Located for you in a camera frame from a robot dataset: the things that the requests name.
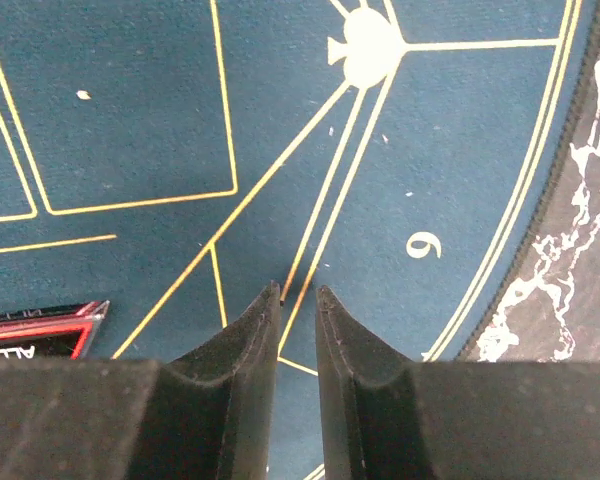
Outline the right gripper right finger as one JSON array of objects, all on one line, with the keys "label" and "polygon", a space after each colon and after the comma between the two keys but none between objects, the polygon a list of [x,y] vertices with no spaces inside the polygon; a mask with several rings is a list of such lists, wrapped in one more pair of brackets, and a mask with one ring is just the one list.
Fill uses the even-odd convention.
[{"label": "right gripper right finger", "polygon": [[600,479],[600,363],[415,362],[317,293],[329,479]]}]

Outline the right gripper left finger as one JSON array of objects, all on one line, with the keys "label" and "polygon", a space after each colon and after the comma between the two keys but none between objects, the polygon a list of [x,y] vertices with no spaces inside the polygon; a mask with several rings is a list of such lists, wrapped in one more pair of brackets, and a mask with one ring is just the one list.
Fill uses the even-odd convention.
[{"label": "right gripper left finger", "polygon": [[0,479],[262,479],[279,287],[170,362],[0,360]]}]

